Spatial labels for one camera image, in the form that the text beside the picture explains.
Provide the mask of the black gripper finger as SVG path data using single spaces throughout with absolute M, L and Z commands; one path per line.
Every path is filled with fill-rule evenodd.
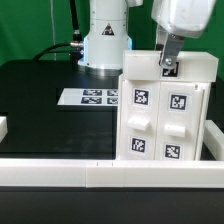
M 156 43 L 155 49 L 158 51 L 163 51 L 166 45 L 168 32 L 160 25 L 156 28 Z
M 168 70 L 176 66 L 177 56 L 184 45 L 185 38 L 174 34 L 165 34 L 162 43 L 159 65 Z

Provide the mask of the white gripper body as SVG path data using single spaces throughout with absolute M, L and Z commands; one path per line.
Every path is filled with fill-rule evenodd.
M 216 0 L 154 0 L 151 17 L 170 34 L 199 38 L 215 4 Z

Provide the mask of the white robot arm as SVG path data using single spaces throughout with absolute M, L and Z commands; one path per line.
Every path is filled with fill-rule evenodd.
M 90 30 L 83 41 L 78 64 L 97 75 L 122 71 L 122 54 L 132 48 L 127 34 L 128 9 L 144 0 L 89 0 Z M 173 69 L 184 40 L 204 32 L 216 0 L 153 0 L 151 18 L 157 23 L 156 47 L 159 65 Z

